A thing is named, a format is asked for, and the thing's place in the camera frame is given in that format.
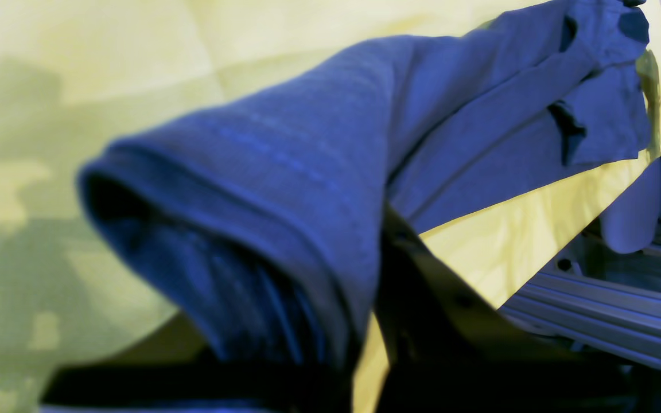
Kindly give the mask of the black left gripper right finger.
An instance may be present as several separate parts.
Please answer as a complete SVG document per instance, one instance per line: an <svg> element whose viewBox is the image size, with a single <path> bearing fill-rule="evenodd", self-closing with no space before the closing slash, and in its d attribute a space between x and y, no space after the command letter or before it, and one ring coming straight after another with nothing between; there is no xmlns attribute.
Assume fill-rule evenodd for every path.
<svg viewBox="0 0 661 413"><path fill-rule="evenodd" d="M661 381L506 321L390 206L375 303L389 361L378 412L658 412Z"/></svg>

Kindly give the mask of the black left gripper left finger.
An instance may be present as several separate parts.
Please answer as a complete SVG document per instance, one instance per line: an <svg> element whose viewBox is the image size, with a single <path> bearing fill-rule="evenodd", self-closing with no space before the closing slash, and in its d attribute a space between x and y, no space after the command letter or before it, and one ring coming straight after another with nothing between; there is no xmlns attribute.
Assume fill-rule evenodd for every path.
<svg viewBox="0 0 661 413"><path fill-rule="evenodd" d="M118 353L58 369L52 412L351 412L352 386L319 364L219 361L184 315Z"/></svg>

